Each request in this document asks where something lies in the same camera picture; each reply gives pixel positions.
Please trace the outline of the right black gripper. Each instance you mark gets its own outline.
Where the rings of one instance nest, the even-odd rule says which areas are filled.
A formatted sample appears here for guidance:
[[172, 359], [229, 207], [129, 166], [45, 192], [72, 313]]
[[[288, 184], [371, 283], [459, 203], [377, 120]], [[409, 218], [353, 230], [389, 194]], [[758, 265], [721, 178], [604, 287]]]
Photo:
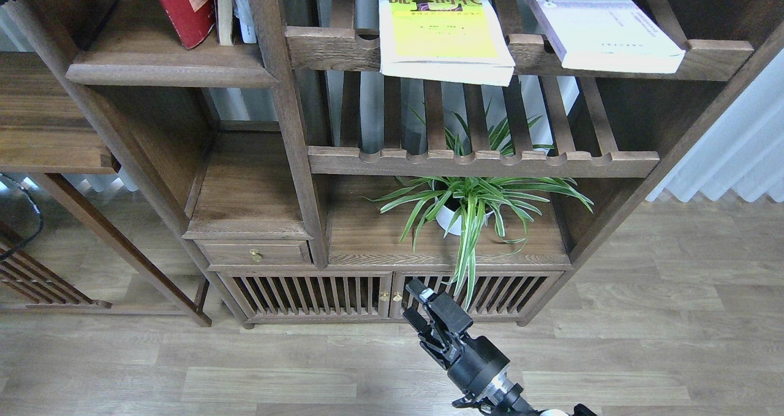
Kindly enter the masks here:
[[429, 319], [415, 308], [406, 308], [403, 318], [417, 332], [420, 346], [462, 391], [464, 400], [501, 401], [511, 391], [509, 358], [485, 336], [473, 339], [466, 333], [473, 319], [447, 293], [435, 293], [419, 279], [409, 281], [405, 290], [420, 302]]

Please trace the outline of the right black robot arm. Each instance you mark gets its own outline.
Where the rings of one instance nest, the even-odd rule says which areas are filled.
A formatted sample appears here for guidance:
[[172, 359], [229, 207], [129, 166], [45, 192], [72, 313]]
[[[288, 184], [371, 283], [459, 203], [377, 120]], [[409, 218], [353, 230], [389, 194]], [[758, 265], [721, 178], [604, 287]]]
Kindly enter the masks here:
[[403, 316], [415, 329], [420, 346], [447, 371], [464, 396], [453, 407], [476, 408], [485, 415], [564, 415], [558, 409], [535, 410], [522, 396], [524, 390], [507, 377], [509, 358], [485, 336], [471, 338], [467, 329], [473, 319], [447, 293], [435, 293], [419, 279], [405, 286], [424, 310], [415, 307]]

